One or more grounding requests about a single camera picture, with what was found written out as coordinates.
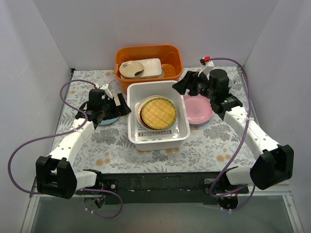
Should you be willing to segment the red brown plate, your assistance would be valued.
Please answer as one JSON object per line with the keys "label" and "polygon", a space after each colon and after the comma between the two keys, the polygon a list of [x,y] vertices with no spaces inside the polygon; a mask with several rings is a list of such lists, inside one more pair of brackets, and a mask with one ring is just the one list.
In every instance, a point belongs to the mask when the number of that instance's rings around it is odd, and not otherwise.
{"label": "red brown plate", "polygon": [[155,130],[151,127],[149,127],[148,125],[145,124],[145,122],[143,121],[142,119],[142,114],[141,114],[141,110],[138,111],[139,115],[138,115],[138,121],[140,122],[140,124],[145,127],[146,129],[149,129],[149,130]]}

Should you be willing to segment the pink plate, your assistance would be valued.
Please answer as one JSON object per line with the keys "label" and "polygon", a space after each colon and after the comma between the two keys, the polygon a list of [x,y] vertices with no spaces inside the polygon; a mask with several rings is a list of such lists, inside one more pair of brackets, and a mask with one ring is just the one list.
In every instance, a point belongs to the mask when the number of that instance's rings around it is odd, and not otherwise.
{"label": "pink plate", "polygon": [[185,96],[184,102],[188,121],[190,122],[203,123],[208,121],[213,115],[209,99],[201,95]]}

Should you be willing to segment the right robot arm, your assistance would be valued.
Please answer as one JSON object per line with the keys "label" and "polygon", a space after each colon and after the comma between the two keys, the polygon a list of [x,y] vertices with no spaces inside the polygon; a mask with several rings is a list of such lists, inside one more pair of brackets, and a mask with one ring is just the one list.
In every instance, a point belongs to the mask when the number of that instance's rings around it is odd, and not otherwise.
{"label": "right robot arm", "polygon": [[250,167],[235,167],[220,174],[220,188],[233,192],[238,185],[252,184],[260,190],[290,179],[293,175],[294,150],[280,145],[252,120],[242,102],[229,92],[229,78],[222,69],[204,73],[188,71],[172,85],[180,95],[201,95],[210,101],[211,108],[221,120],[238,134],[251,150],[255,163]]}

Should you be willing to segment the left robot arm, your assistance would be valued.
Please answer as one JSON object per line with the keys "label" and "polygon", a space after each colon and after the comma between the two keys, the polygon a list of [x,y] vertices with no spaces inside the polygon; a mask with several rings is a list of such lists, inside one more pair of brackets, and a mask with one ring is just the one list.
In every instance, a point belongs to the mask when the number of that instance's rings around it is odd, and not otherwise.
{"label": "left robot arm", "polygon": [[103,190],[101,173],[87,169],[74,172],[72,165],[82,145],[106,120],[131,113],[122,93],[113,96],[105,84],[91,89],[88,100],[78,109],[71,130],[48,156],[40,156],[35,164],[37,190],[41,194],[70,199],[73,194],[87,188],[92,194]]}

